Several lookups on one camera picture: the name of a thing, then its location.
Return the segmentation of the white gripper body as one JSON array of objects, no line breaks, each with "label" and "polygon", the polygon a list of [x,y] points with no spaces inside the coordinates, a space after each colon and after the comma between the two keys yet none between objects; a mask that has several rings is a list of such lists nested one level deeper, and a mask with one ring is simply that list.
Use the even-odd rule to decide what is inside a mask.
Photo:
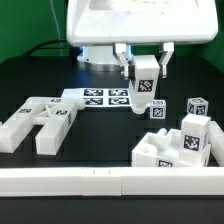
[{"label": "white gripper body", "polygon": [[218,33],[215,0],[69,0],[73,46],[204,43]]}]

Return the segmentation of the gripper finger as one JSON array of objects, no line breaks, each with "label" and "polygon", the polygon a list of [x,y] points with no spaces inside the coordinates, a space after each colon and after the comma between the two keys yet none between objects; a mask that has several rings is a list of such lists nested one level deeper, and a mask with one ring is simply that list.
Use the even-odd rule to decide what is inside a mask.
[{"label": "gripper finger", "polygon": [[159,53],[161,54],[161,57],[159,59],[160,76],[162,78],[166,78],[167,77],[167,64],[174,53],[174,43],[173,42],[162,43],[160,45]]},{"label": "gripper finger", "polygon": [[127,45],[125,43],[116,43],[114,45],[114,57],[121,67],[121,77],[123,79],[129,78],[129,63],[125,57],[126,51]]}]

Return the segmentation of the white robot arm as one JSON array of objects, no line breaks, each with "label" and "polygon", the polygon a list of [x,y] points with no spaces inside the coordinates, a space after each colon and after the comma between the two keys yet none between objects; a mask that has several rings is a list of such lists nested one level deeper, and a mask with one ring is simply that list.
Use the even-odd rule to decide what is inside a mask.
[{"label": "white robot arm", "polygon": [[160,74],[176,44],[206,43],[218,33],[215,0],[69,0],[67,41],[82,63],[123,65],[130,45],[159,45]]}]

